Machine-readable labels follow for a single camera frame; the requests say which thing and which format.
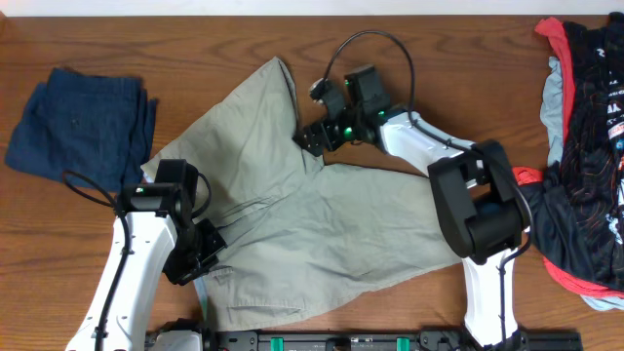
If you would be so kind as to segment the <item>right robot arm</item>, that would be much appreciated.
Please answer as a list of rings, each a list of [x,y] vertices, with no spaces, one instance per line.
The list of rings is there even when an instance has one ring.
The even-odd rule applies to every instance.
[[[503,147],[451,136],[414,111],[344,107],[295,134],[315,156],[362,141],[407,161],[431,185],[443,236],[462,259],[467,288],[464,329],[475,348],[519,350],[525,337],[512,307],[512,272],[527,249],[531,226],[527,199]]]

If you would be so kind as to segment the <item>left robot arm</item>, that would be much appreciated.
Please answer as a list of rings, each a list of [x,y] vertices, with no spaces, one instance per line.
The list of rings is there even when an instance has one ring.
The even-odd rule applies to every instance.
[[[218,263],[226,244],[209,220],[194,221],[195,190],[195,182],[139,184],[113,201],[111,250],[68,350],[143,350],[160,277],[183,286]]]

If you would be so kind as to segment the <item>khaki shorts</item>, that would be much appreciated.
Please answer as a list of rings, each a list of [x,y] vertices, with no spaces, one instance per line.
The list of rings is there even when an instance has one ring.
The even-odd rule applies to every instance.
[[[295,86],[278,58],[143,165],[183,159],[226,242],[198,283],[221,332],[278,327],[454,265],[421,176],[326,164],[293,141]]]

